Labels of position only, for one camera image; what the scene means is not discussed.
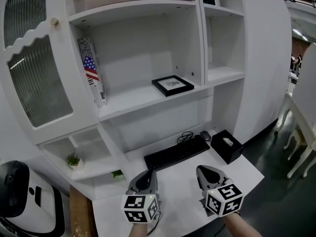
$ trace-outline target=cabinet door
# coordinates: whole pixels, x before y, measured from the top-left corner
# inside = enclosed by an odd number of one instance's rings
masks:
[[[0,80],[33,144],[98,122],[65,0],[0,0]]]

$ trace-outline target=book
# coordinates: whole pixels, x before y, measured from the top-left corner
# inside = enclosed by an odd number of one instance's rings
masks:
[[[94,49],[93,40],[89,37],[78,39],[78,47],[82,59],[94,102],[98,108],[107,105],[106,93],[103,86],[102,75],[99,70],[99,62]]]

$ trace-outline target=american flag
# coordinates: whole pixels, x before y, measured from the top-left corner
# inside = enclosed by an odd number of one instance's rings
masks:
[[[87,77],[99,81],[98,73],[92,58],[86,56],[83,62],[83,66]]]

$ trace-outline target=small plant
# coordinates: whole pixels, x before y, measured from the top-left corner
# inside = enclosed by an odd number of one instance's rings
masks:
[[[67,164],[68,166],[78,166],[80,158],[75,153],[67,156]]]
[[[112,174],[113,174],[113,178],[116,177],[116,176],[122,176],[122,175],[124,175],[121,170],[113,171]]]

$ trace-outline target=cable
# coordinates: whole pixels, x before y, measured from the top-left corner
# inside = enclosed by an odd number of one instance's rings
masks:
[[[183,132],[182,135],[178,138],[177,143],[178,144],[183,143],[183,142],[185,142],[187,140],[192,139],[192,137],[193,137],[193,133],[192,132],[190,132],[190,131]]]
[[[161,218],[161,216],[162,216],[161,211],[158,211],[158,212],[159,212],[159,217],[158,217],[157,223],[156,223],[156,225],[154,226],[154,228],[149,231],[149,233],[147,234],[147,236],[149,236],[150,234],[152,234],[153,231],[154,231],[154,230],[156,229],[156,227],[158,226],[158,223],[159,223],[160,218]]]
[[[225,224],[217,231],[217,233],[214,235],[214,237],[216,237],[221,231],[223,231],[224,230],[224,228],[225,228]]]

